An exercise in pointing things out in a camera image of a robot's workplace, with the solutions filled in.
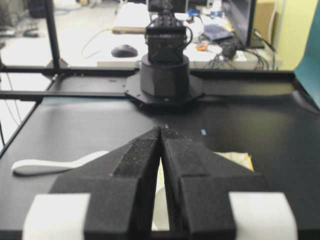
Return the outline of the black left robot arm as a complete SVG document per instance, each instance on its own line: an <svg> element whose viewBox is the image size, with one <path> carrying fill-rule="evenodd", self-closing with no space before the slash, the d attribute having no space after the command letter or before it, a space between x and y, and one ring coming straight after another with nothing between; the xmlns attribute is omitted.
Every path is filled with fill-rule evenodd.
<svg viewBox="0 0 320 240"><path fill-rule="evenodd" d="M176 18L188 9L187 0L149 0L147 9L157 13L145 29L148 52L139 72L126 80L125 94L151 106L181 106L203 93L203 80L191 75L184 49L192 42L189 27Z"/></svg>

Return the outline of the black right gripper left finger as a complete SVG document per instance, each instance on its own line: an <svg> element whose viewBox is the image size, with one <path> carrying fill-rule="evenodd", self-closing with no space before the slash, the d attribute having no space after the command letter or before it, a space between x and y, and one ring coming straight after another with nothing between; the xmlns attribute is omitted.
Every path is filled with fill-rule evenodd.
<svg viewBox="0 0 320 240"><path fill-rule="evenodd" d="M160 128L61 174L35 196L24 240L131 240L152 227Z"/></svg>

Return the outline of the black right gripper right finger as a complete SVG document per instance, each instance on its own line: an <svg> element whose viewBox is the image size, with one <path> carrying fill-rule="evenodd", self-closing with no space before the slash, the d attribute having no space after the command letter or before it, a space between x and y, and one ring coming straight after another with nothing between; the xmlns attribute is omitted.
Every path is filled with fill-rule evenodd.
<svg viewBox="0 0 320 240"><path fill-rule="evenodd" d="M161 130L169 200L192 240L296 240L285 194L264 176L170 129Z"/></svg>

